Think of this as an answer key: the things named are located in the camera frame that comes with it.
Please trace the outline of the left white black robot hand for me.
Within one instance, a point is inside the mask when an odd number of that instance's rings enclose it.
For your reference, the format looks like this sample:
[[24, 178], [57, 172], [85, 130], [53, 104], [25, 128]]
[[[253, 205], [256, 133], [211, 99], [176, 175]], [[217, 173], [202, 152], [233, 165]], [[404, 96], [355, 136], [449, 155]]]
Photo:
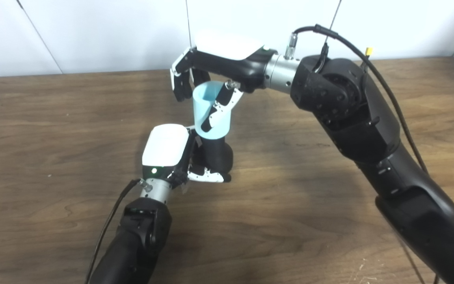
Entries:
[[234, 153], [224, 137], [210, 140], [194, 128], [162, 124], [150, 132], [141, 164], [143, 180], [163, 180], [172, 189], [188, 181], [227, 183]]

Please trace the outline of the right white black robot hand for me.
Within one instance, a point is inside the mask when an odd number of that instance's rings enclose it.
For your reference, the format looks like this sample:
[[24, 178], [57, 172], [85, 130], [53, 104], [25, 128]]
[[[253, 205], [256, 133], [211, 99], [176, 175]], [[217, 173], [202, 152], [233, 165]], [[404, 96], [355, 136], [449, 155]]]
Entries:
[[207, 133], [218, 126], [242, 95], [264, 88], [265, 69], [277, 54], [261, 41], [242, 35], [202, 31], [195, 44], [176, 58], [170, 68], [171, 86], [178, 102], [192, 97], [191, 83], [210, 80], [209, 73], [227, 81], [221, 86], [200, 128]]

